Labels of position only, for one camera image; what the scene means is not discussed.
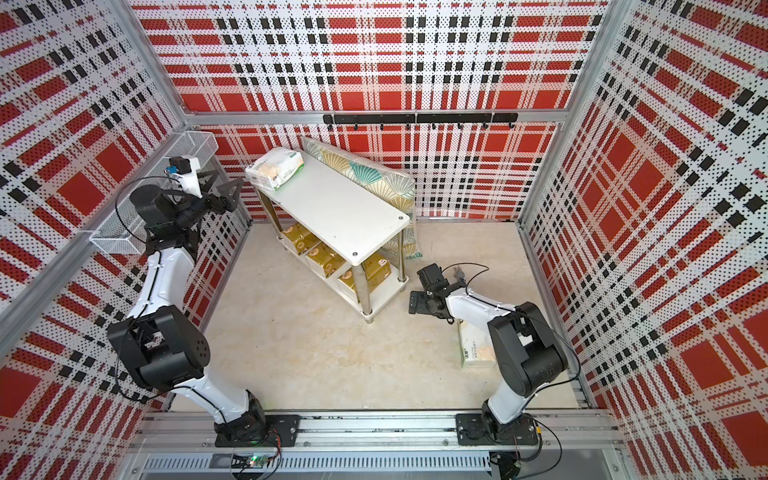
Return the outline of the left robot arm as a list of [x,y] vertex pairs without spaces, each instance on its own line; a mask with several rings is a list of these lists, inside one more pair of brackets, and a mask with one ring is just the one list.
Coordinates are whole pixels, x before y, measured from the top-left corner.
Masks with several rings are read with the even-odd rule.
[[217,442],[249,445],[270,434],[266,414],[249,390],[229,384],[211,368],[207,339],[183,312],[187,280],[197,260],[202,221],[238,207],[242,181],[219,184],[215,171],[136,181],[128,199],[143,222],[147,277],[127,317],[107,329],[117,362],[140,388],[181,395],[209,413]]

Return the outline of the black wall hook rail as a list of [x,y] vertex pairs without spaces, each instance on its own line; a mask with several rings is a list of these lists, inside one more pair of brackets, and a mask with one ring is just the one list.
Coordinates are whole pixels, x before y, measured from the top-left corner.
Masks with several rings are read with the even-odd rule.
[[357,129],[361,125],[410,125],[410,124],[514,124],[518,121],[517,112],[509,113],[389,113],[389,114],[327,114],[323,123],[328,127],[351,125]]

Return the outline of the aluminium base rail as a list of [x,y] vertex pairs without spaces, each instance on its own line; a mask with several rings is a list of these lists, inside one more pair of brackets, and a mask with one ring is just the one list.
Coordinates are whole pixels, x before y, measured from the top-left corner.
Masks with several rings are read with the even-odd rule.
[[[635,479],[627,446],[605,410],[532,415],[537,445],[461,446],[458,414],[470,411],[281,411],[284,445],[217,447],[199,412],[152,414],[132,441],[120,479]],[[262,469],[231,458],[270,455]]]

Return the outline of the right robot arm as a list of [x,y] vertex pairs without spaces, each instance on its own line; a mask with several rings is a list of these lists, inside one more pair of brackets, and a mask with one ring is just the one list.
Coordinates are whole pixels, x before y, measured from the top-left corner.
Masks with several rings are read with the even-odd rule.
[[451,282],[437,264],[418,271],[422,289],[410,293],[409,313],[462,321],[490,338],[501,383],[475,414],[455,417],[461,446],[537,445],[539,428],[526,412],[542,389],[568,369],[559,339],[531,302],[512,305],[475,293],[467,281]]

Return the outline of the white green tissue pack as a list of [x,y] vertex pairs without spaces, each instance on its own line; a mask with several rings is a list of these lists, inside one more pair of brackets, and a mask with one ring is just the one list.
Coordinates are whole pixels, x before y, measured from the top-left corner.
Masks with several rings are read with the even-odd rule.
[[276,191],[304,166],[300,152],[276,147],[245,169],[246,179],[255,187]]
[[486,331],[461,321],[459,340],[463,368],[490,368],[496,365],[491,338]]

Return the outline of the white two-tier shelf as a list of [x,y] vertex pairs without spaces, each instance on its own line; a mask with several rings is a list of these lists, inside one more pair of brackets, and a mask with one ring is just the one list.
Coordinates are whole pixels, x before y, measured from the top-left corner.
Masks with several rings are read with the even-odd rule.
[[[313,275],[371,324],[409,281],[404,253],[409,218],[309,154],[302,157],[303,168],[278,190],[258,186],[259,200],[279,239],[283,228],[276,208],[340,255],[344,263],[330,276],[319,270]],[[391,274],[371,290],[364,262],[392,240],[397,247]]]

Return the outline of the fan pattern cushion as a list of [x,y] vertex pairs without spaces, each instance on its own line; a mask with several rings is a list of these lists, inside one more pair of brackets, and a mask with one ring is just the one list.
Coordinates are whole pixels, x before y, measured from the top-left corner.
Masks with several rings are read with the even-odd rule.
[[301,146],[310,156],[406,214],[409,223],[404,230],[405,258],[423,256],[414,214],[416,182],[410,174],[309,137],[301,138]]

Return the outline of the green circuit board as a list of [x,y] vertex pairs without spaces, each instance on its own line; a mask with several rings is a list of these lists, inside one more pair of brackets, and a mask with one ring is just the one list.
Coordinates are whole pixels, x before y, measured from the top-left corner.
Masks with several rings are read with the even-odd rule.
[[273,457],[270,455],[238,455],[231,458],[230,467],[235,470],[262,469],[270,464]]

